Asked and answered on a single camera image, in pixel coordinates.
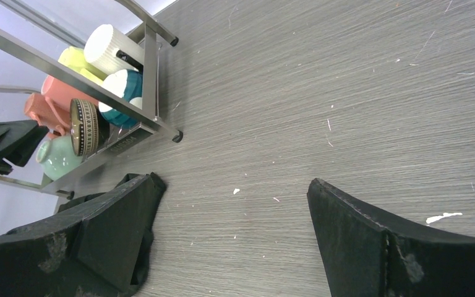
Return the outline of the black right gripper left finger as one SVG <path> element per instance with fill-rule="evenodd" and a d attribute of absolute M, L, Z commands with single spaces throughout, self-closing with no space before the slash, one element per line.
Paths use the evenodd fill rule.
<path fill-rule="evenodd" d="M 0 296 L 132 296 L 149 273 L 154 178 L 0 235 Z"/>

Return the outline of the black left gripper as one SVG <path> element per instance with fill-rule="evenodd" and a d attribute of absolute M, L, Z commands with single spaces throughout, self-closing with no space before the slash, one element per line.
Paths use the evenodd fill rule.
<path fill-rule="evenodd" d="M 48 127 L 31 119 L 1 122 L 0 174 L 8 175 L 13 170 L 6 161 L 24 167 L 48 132 Z"/>

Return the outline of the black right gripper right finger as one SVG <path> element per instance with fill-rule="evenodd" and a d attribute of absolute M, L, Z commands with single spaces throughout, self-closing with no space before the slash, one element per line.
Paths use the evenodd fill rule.
<path fill-rule="evenodd" d="M 319 178 L 307 201 L 332 296 L 475 296 L 475 237 L 412 222 Z"/>

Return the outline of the mint green bowl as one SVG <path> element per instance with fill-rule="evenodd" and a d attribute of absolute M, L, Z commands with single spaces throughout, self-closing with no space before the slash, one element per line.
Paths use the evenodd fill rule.
<path fill-rule="evenodd" d="M 74 153 L 70 135 L 44 141 L 38 148 L 35 160 L 51 180 L 71 172 L 82 162 L 83 156 Z"/>

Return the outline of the brown bowl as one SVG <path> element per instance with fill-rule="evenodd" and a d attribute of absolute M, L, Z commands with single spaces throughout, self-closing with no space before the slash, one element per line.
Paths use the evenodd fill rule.
<path fill-rule="evenodd" d="M 92 102 L 73 98 L 70 105 L 71 142 L 77 156 L 95 153 L 110 136 L 110 124 Z"/>

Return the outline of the light green mug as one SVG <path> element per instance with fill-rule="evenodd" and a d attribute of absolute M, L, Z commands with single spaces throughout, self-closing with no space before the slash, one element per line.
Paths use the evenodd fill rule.
<path fill-rule="evenodd" d="M 82 48 L 70 46 L 58 58 L 58 62 L 72 69 L 88 80 L 101 85 L 107 75 L 85 60 Z"/>

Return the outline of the dark blue bowl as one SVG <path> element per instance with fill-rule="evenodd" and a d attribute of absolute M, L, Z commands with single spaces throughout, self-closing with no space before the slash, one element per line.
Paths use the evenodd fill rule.
<path fill-rule="evenodd" d="M 122 69 L 110 74 L 102 83 L 102 87 L 114 95 L 122 98 L 127 103 L 135 107 L 142 107 L 142 81 L 143 76 L 140 72 Z M 136 125 L 134 118 L 99 102 L 98 109 L 102 117 L 114 126 L 128 129 Z"/>

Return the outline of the white ribbed mug black handle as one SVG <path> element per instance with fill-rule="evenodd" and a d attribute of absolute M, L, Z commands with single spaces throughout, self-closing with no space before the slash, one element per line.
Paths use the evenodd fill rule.
<path fill-rule="evenodd" d="M 83 50 L 86 62 L 106 75 L 128 69 L 143 69 L 144 50 L 111 24 L 97 27 Z"/>

